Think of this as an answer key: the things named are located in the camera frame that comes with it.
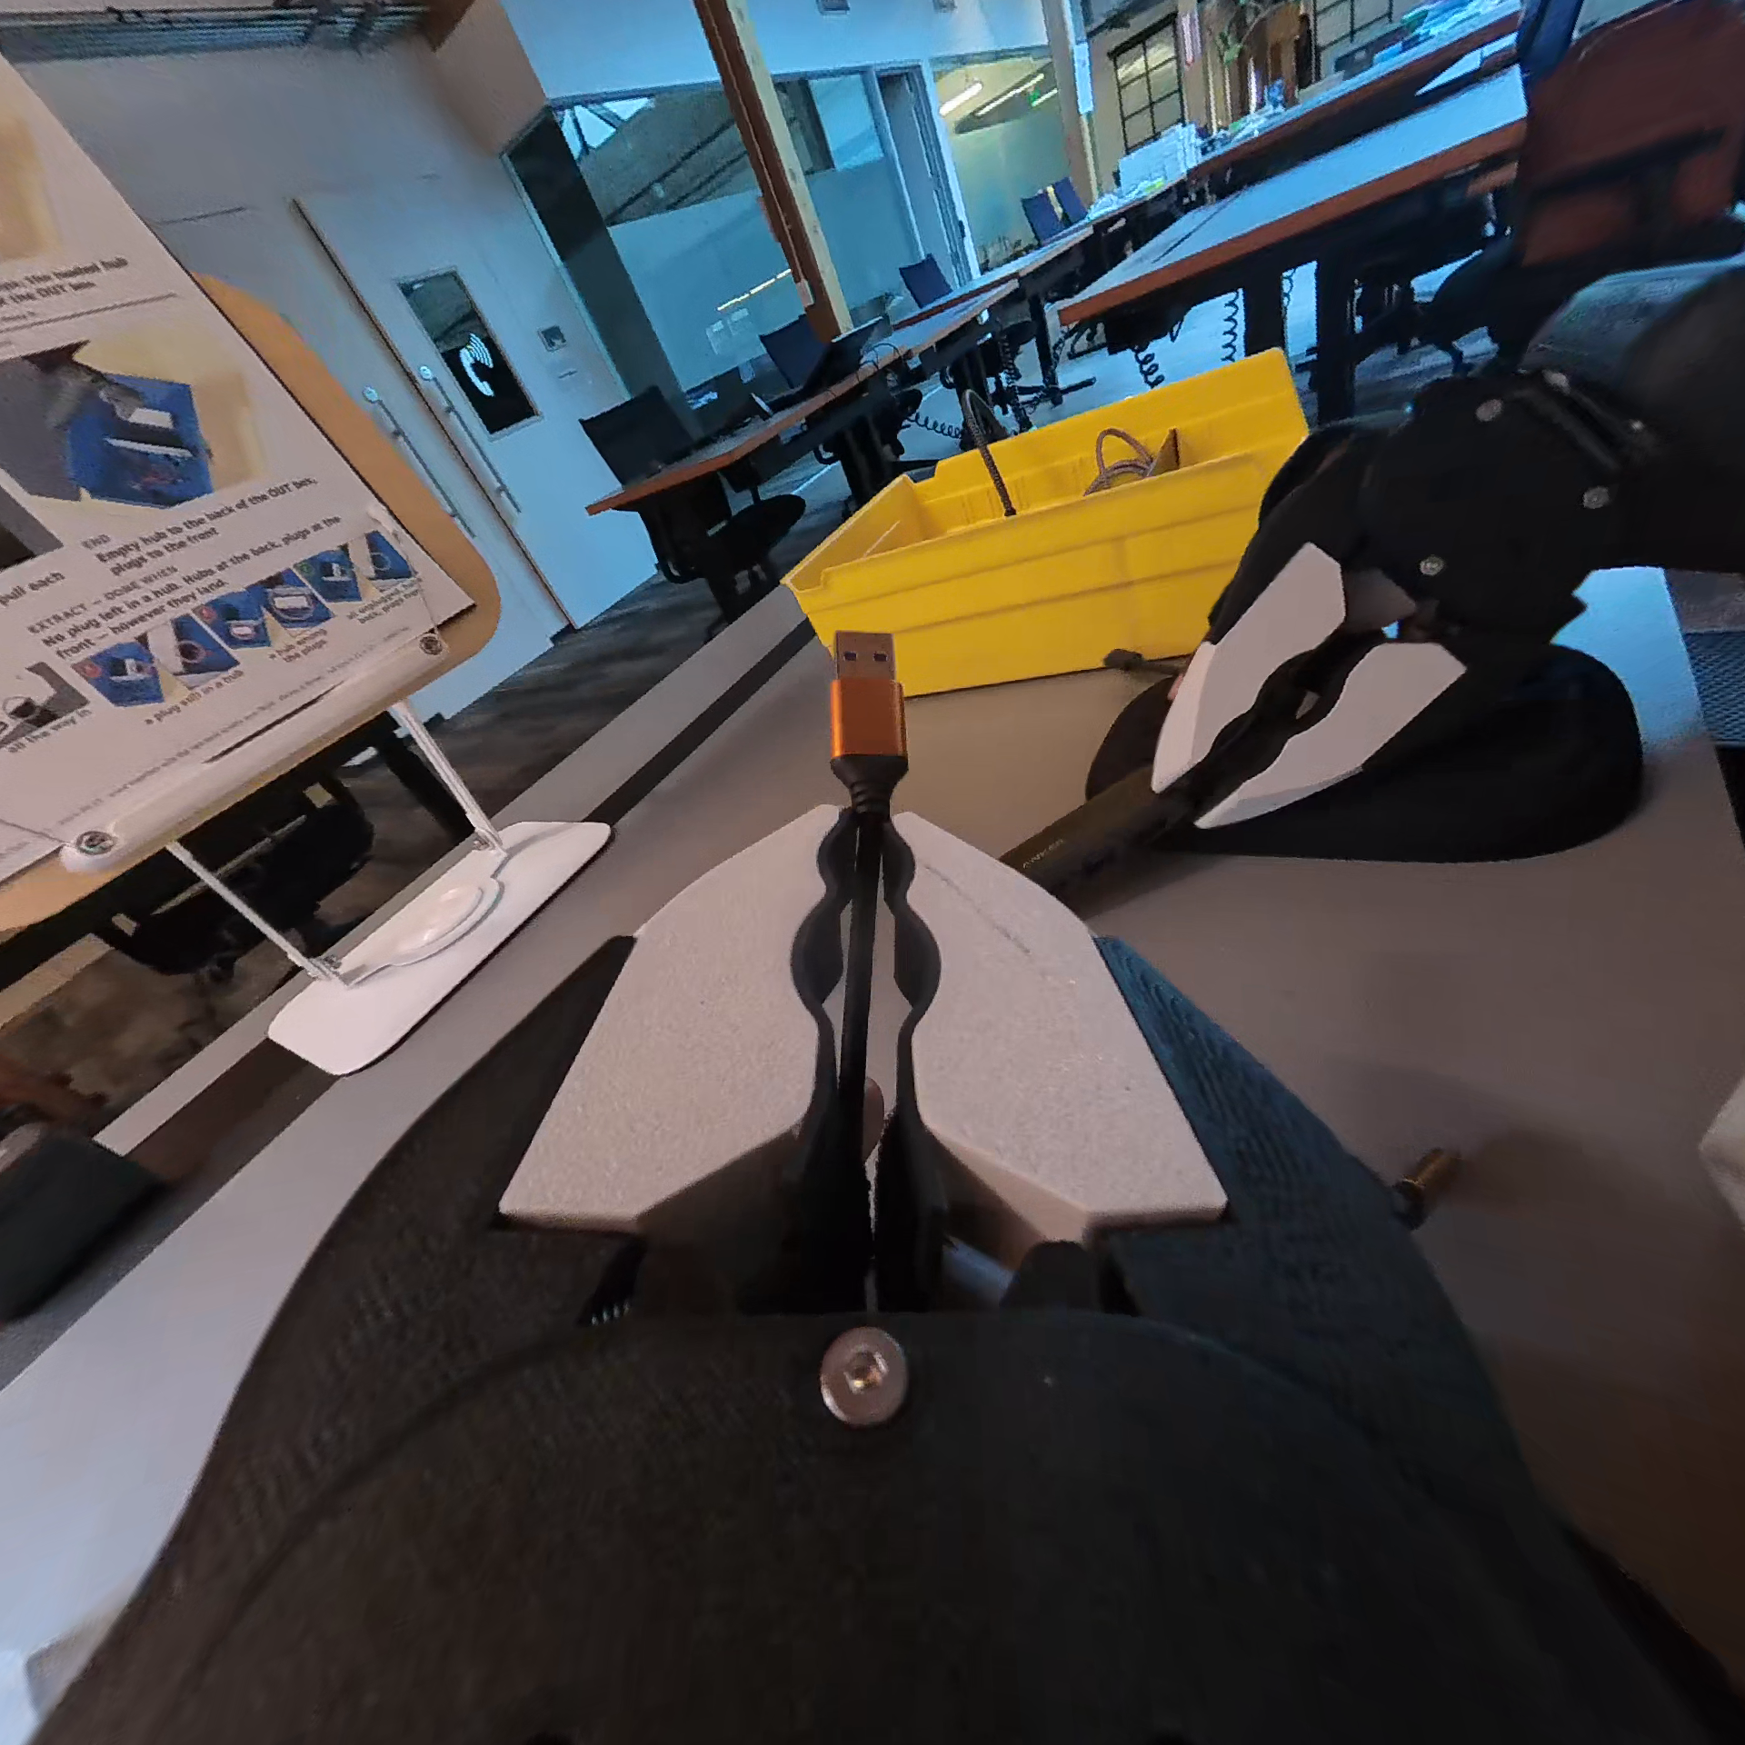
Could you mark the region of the brown office chair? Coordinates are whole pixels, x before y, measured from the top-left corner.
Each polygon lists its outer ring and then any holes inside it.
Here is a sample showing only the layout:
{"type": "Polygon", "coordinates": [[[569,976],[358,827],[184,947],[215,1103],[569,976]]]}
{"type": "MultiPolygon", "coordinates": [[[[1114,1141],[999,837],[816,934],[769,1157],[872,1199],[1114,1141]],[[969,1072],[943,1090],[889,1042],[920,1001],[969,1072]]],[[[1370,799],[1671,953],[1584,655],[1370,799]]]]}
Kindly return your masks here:
{"type": "Polygon", "coordinates": [[[1651,3],[1578,39],[1526,89],[1501,240],[1430,298],[1418,341],[1501,361],[1584,288],[1740,251],[1740,3],[1651,3]]]}

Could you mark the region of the black round mat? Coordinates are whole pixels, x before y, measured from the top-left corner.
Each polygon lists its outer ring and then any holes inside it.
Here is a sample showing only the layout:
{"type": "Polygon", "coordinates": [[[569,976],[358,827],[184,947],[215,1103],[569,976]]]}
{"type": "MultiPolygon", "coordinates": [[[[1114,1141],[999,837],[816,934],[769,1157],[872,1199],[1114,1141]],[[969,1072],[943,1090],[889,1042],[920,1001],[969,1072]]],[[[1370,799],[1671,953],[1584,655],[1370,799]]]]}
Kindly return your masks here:
{"type": "Polygon", "coordinates": [[[1553,646],[1464,737],[1252,821],[1154,833],[1146,850],[1522,860],[1602,841],[1641,795],[1644,740],[1629,690],[1599,655],[1553,646]]]}

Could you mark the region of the instruction sign board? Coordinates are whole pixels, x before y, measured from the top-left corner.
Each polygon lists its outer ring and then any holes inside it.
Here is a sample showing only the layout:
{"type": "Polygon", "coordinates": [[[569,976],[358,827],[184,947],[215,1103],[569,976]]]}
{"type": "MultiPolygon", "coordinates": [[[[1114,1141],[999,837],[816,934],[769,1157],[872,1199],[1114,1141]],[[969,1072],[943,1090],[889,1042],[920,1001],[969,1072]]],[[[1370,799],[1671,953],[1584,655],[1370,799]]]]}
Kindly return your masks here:
{"type": "Polygon", "coordinates": [[[316,350],[3,64],[3,934],[402,702],[493,569],[316,350]]]}

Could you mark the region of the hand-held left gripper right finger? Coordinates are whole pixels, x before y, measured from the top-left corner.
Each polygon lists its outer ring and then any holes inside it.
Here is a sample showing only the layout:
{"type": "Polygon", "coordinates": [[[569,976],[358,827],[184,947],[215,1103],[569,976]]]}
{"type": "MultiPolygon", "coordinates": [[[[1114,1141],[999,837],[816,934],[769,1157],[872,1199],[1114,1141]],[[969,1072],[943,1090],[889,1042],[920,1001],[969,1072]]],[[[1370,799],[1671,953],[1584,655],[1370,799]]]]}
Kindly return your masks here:
{"type": "Polygon", "coordinates": [[[1100,937],[949,828],[888,827],[896,1090],[877,1181],[879,1300],[940,1300],[949,1243],[1015,1271],[1041,1243],[1228,1210],[1100,937]]]}

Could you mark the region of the wooden pillar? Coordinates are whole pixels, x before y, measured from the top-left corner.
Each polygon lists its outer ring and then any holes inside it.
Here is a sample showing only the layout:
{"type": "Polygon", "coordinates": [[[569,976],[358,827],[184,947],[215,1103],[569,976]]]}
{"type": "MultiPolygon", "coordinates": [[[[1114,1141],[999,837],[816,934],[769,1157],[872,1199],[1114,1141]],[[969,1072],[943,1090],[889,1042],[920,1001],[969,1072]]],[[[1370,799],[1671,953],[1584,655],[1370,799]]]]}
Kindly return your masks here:
{"type": "Polygon", "coordinates": [[[694,11],[748,148],[763,220],[791,266],[798,301],[822,341],[841,336],[850,326],[850,307],[749,11],[748,3],[694,3],[694,11]]]}

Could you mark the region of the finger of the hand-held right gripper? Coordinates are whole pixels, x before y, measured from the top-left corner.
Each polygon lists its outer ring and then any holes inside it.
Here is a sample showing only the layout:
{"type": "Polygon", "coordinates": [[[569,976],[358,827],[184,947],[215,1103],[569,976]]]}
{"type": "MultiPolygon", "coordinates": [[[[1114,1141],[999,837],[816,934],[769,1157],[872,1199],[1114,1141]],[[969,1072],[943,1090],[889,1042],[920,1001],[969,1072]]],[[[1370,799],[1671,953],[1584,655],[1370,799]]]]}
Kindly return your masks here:
{"type": "Polygon", "coordinates": [[[1356,776],[1464,672],[1440,643],[1374,643],[1343,679],[1331,709],[1292,733],[1265,770],[1242,779],[1197,827],[1248,821],[1356,776]]]}
{"type": "Polygon", "coordinates": [[[1298,546],[1192,653],[1158,725],[1154,785],[1183,770],[1212,776],[1212,807],[1265,770],[1292,733],[1331,709],[1363,648],[1383,640],[1416,643],[1400,635],[1412,615],[1416,600],[1383,569],[1343,567],[1320,546],[1298,546]]]}

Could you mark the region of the black phone icon panel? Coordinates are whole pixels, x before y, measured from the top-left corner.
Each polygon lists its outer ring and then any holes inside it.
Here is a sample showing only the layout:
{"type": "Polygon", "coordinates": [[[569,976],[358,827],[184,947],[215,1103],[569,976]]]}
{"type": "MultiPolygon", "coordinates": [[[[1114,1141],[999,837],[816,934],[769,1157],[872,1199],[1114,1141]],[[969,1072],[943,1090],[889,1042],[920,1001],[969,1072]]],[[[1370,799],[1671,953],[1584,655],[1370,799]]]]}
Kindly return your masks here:
{"type": "Polygon", "coordinates": [[[487,438],[540,418],[540,405],[456,268],[397,278],[397,290],[487,438]]]}

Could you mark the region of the grey usb hub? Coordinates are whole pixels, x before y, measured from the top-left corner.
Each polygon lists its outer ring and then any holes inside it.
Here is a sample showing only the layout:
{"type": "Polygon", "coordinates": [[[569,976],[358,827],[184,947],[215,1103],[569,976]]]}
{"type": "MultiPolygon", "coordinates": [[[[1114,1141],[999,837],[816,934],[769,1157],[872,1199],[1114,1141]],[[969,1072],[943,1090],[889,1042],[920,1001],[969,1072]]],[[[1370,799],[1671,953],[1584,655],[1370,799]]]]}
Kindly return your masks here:
{"type": "Polygon", "coordinates": [[[1041,827],[999,860],[1043,895],[1075,903],[1137,850],[1192,827],[1218,795],[1212,791],[1218,779],[1203,770],[1183,770],[1157,791],[1154,767],[1137,767],[1108,783],[1100,795],[1081,799],[1061,819],[1041,827]]]}

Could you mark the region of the yellow plastic bin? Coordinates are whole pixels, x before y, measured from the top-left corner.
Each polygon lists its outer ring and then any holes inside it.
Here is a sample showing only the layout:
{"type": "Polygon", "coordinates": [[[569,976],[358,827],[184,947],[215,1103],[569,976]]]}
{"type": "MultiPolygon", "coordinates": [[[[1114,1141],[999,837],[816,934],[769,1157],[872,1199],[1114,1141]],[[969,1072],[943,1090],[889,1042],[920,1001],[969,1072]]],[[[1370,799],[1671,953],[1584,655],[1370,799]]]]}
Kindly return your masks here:
{"type": "Polygon", "coordinates": [[[893,635],[907,697],[1187,655],[1307,430],[1247,355],[889,482],[787,588],[820,643],[893,635]]]}

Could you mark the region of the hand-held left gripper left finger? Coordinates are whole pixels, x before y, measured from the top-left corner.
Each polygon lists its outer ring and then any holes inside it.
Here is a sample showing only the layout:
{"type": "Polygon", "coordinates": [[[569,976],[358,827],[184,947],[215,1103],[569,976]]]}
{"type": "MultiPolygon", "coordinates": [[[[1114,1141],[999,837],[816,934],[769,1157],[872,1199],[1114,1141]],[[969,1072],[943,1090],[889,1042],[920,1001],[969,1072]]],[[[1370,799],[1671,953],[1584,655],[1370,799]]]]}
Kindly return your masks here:
{"type": "Polygon", "coordinates": [[[748,1309],[854,1297],[841,912],[858,827],[820,805],[684,884],[635,934],[500,1212],[698,1249],[748,1309]]]}

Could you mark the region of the long wood-edged desk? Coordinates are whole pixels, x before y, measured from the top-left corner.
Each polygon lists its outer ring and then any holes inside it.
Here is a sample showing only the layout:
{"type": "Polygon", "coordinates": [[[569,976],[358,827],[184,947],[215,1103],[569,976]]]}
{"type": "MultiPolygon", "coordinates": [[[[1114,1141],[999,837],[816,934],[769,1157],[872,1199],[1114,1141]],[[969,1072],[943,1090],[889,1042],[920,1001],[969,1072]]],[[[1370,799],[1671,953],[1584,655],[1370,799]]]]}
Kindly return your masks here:
{"type": "Polygon", "coordinates": [[[656,569],[708,586],[719,617],[737,622],[780,582],[777,552],[798,512],[763,484],[791,464],[820,451],[842,470],[850,507],[866,507],[917,470],[888,451],[884,422],[906,422],[906,393],[927,379],[969,399],[966,418],[994,438],[1010,418],[1029,427],[1039,403],[1061,403],[1043,304],[1096,251],[1090,221],[1088,238],[1033,248],[930,313],[866,324],[842,336],[850,361],[841,375],[701,446],[678,446],[678,416],[659,392],[613,405],[599,422],[602,446],[622,450],[622,482],[585,512],[632,512],[656,569]]]}
{"type": "Polygon", "coordinates": [[[1258,134],[1211,152],[1187,168],[1187,190],[1231,197],[1503,73],[1522,3],[1448,3],[1430,22],[1430,33],[1412,33],[1363,73],[1318,84],[1258,134]]]}
{"type": "Polygon", "coordinates": [[[1060,324],[1100,324],[1114,350],[1146,347],[1182,313],[1221,294],[1273,301],[1282,276],[1314,266],[1318,345],[1309,392],[1327,422],[1355,414],[1356,294],[1408,283],[1459,258],[1484,227],[1526,138],[1515,67],[1392,118],[1350,142],[1192,209],[1119,266],[1060,301],[1060,324]]]}

